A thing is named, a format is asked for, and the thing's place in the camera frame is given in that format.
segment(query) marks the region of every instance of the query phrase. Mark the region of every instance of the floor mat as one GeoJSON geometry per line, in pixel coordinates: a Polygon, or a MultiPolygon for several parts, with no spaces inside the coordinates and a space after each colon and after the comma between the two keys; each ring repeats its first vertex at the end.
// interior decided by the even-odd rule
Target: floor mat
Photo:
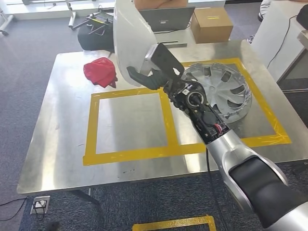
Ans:
{"type": "MultiPolygon", "coordinates": [[[[308,193],[308,176],[304,166],[303,161],[279,164],[288,176],[291,187],[308,193]]],[[[212,175],[215,194],[229,231],[263,230],[255,215],[240,211],[223,186],[218,172],[212,172],[212,175]]],[[[30,199],[20,231],[43,231],[48,222],[53,221],[60,222],[60,231],[131,231],[134,224],[206,215],[214,217],[216,230],[224,230],[213,199],[208,173],[103,185],[95,187],[94,194],[100,206],[84,202],[69,192],[51,194],[49,210],[43,221],[29,214],[30,199]]],[[[192,225],[166,230],[207,231],[209,226],[192,225]]]]}

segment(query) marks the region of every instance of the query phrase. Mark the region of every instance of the table leg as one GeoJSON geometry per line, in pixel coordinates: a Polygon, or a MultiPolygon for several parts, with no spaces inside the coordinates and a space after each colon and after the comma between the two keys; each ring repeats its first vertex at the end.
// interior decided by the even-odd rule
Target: table leg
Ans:
{"type": "Polygon", "coordinates": [[[73,191],[69,191],[72,194],[75,195],[75,196],[78,196],[80,199],[82,199],[84,201],[88,201],[88,202],[91,202],[93,204],[95,205],[99,205],[100,203],[97,200],[95,200],[94,198],[92,197],[93,195],[93,189],[88,189],[88,194],[84,193],[82,191],[80,190],[73,190],[73,191]]]}

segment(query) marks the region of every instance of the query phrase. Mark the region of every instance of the laptop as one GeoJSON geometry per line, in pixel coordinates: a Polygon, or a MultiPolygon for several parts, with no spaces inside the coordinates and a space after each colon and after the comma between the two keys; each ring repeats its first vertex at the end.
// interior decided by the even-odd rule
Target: laptop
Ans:
{"type": "Polygon", "coordinates": [[[153,32],[185,30],[195,7],[140,10],[153,32]]]}

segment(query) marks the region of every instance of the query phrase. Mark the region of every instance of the cardboard box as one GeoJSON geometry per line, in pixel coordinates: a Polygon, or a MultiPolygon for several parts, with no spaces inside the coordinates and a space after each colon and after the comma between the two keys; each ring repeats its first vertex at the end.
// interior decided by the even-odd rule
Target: cardboard box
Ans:
{"type": "Polygon", "coordinates": [[[233,24],[224,8],[198,8],[192,17],[196,43],[228,41],[233,24]]]}

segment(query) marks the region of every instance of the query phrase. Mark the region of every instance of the red wire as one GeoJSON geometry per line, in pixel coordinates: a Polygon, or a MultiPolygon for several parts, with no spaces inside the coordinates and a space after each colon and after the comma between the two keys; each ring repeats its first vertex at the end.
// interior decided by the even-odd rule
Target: red wire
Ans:
{"type": "Polygon", "coordinates": [[[220,125],[219,124],[214,124],[217,130],[218,130],[218,134],[222,134],[222,128],[220,127],[220,125]]]}

